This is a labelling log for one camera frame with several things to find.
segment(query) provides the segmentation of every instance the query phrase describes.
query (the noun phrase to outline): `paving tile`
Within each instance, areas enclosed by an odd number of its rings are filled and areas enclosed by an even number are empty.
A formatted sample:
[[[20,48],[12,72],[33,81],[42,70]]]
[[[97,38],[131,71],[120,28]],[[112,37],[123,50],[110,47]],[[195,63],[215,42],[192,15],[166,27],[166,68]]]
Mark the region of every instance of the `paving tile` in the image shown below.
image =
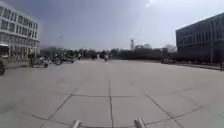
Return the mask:
[[[15,110],[0,113],[0,128],[40,128],[43,120]]]
[[[181,128],[173,120],[147,125],[149,128]]]
[[[162,110],[145,97],[113,98],[112,106],[115,127],[133,126],[137,118],[143,118],[145,123],[169,119]]]
[[[118,76],[114,76],[110,80],[111,96],[145,96],[138,88],[131,85],[130,80]]]
[[[68,125],[47,122],[42,128],[70,128]]]
[[[66,124],[74,120],[82,121],[84,126],[111,127],[109,98],[72,97],[52,118],[52,121]]]
[[[67,95],[38,93],[16,105],[16,109],[47,119],[67,98]]]
[[[177,118],[184,128],[223,128],[224,118],[214,114],[207,108]]]
[[[200,107],[178,94],[163,95],[153,98],[172,117],[177,117],[185,113],[192,112]]]

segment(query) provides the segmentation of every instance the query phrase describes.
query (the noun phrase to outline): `building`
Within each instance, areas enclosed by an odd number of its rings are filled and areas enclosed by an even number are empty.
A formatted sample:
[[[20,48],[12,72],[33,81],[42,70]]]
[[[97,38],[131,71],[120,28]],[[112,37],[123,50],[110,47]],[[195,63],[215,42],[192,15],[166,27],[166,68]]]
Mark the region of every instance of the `building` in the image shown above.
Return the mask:
[[[40,51],[40,22],[0,1],[0,44],[8,44],[10,55],[26,57]]]
[[[134,39],[131,39],[131,50],[134,50],[135,49],[135,41]]]
[[[224,13],[176,30],[178,56],[218,62],[224,57]]]

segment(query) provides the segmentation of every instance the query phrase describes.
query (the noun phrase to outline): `person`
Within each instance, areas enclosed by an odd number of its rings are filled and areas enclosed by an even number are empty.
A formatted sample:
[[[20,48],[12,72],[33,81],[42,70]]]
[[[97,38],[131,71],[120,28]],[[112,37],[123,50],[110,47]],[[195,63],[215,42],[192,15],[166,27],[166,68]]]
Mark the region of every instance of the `person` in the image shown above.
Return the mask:
[[[104,60],[105,60],[105,62],[108,61],[108,54],[105,54],[105,55],[104,55]]]
[[[78,54],[78,60],[81,60],[81,56],[82,56],[82,55],[79,53],[79,54]]]
[[[34,51],[31,50],[29,52],[28,58],[30,59],[30,61],[29,61],[30,66],[33,66],[34,65],[34,61],[35,61],[35,53],[34,53]]]

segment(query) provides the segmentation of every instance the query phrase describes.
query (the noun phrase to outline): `white building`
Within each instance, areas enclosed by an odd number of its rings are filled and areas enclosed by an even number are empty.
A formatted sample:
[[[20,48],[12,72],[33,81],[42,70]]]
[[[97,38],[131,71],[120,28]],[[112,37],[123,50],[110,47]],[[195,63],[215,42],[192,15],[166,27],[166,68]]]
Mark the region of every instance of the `white building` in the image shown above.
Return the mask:
[[[39,53],[40,22],[0,1],[0,44],[8,44],[10,55]]]

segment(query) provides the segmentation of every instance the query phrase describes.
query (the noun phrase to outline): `street light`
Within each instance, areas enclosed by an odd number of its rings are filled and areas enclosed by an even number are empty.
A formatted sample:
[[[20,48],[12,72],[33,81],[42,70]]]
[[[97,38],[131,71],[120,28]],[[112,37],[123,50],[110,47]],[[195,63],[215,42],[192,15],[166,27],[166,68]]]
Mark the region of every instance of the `street light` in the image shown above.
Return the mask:
[[[84,47],[82,47],[82,58],[83,58],[83,49],[84,49]]]

